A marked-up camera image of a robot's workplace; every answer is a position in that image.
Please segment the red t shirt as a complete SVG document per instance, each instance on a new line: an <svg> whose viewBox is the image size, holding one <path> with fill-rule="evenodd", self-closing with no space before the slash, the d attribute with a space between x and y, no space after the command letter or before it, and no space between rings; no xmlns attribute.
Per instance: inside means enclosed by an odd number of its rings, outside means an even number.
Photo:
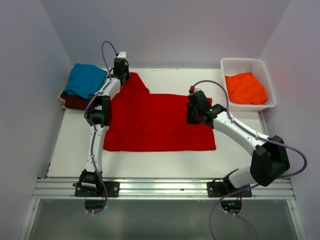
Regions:
<svg viewBox="0 0 320 240"><path fill-rule="evenodd" d="M213 130L187 123L188 97L150 93L140 76L130 79L111 100L112 121L103 148L109 152L214 151Z"/></svg>

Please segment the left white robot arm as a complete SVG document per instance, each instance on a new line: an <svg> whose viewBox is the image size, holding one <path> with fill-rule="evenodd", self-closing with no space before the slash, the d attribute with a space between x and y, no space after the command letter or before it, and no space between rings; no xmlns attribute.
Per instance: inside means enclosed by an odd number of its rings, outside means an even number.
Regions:
<svg viewBox="0 0 320 240"><path fill-rule="evenodd" d="M84 170L75 187L76 197L102 197L108 189L103 182L103 145L106 132L112 122L112 99L130 78L129 63L125 52L114 58L113 71L108 73L105 83L87 98L84 118L90 126L89 152Z"/></svg>

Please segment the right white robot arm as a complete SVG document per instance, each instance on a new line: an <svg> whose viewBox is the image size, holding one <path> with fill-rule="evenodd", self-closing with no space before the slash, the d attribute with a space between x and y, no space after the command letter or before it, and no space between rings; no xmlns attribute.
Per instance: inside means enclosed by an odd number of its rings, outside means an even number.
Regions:
<svg viewBox="0 0 320 240"><path fill-rule="evenodd" d="M190 93L187 98L188 124L204 124L227 135L251 156L250 166L237 168L221 180L214 179L211 182L209 188L218 196L235 196L251 184L267 187L290 168L282 138L253 132L243 123L236 125L236 118L228 114L222 105L211 105L201 90Z"/></svg>

